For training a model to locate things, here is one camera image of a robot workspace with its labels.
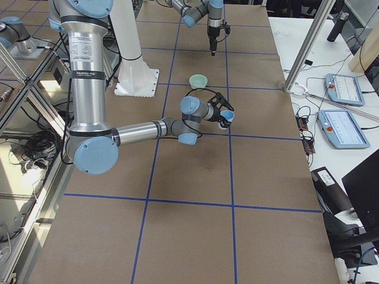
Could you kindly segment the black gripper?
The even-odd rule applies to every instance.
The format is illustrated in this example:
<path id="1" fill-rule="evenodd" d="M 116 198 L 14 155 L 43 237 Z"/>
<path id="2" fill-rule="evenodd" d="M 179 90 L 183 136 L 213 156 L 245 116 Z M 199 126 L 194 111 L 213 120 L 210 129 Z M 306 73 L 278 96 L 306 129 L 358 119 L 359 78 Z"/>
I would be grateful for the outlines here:
<path id="1" fill-rule="evenodd" d="M 230 127 L 230 122 L 228 120 L 222 120 L 220 115 L 220 108 L 216 105 L 209 105 L 209 110 L 213 111 L 212 116 L 209 118 L 210 122 L 218 122 L 218 127 L 221 130 L 226 130 Z"/>
<path id="2" fill-rule="evenodd" d="M 212 56 L 216 55 L 218 45 L 217 37 L 220 35 L 220 30 L 220 27 L 212 27 L 210 25 L 207 26 L 207 35 L 209 38 L 210 51 Z"/>

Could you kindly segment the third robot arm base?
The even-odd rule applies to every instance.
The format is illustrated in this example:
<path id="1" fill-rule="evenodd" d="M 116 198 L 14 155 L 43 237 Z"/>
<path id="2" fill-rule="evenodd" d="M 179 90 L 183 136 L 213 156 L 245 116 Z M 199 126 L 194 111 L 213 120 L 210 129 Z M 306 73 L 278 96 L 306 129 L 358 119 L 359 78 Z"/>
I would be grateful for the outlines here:
<path id="1" fill-rule="evenodd" d="M 1 19 L 1 43 L 15 59 L 37 60 L 51 42 L 33 38 L 18 17 Z"/>

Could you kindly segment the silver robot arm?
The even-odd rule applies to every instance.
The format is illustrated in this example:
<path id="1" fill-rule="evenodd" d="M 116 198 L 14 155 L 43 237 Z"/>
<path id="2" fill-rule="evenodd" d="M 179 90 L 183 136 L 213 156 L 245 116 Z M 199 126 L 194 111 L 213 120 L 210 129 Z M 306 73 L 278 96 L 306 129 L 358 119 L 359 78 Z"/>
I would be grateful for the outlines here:
<path id="1" fill-rule="evenodd" d="M 159 71 L 143 60 L 131 1 L 50 1 L 50 26 L 64 32 L 69 40 L 70 81 L 74 121 L 66 143 L 70 161 L 89 175 L 109 171 L 117 162 L 123 144 L 153 140 L 169 135 L 182 144 L 193 145 L 201 135 L 202 121 L 230 127 L 226 111 L 229 102 L 215 93 L 207 102 L 186 95 L 181 103 L 182 117 L 165 118 L 113 128 L 107 123 L 103 39 L 113 30 L 120 52 L 120 73 L 116 95 L 152 97 Z"/>
<path id="2" fill-rule="evenodd" d="M 223 16 L 223 1 L 200 1 L 195 6 L 189 6 L 185 1 L 165 1 L 170 7 L 181 15 L 183 22 L 188 28 L 192 28 L 199 20 L 208 16 L 207 20 L 207 35 L 209 39 L 210 52 L 212 56 L 216 55 L 218 36 L 221 29 L 228 29 L 228 25 L 224 24 Z"/>

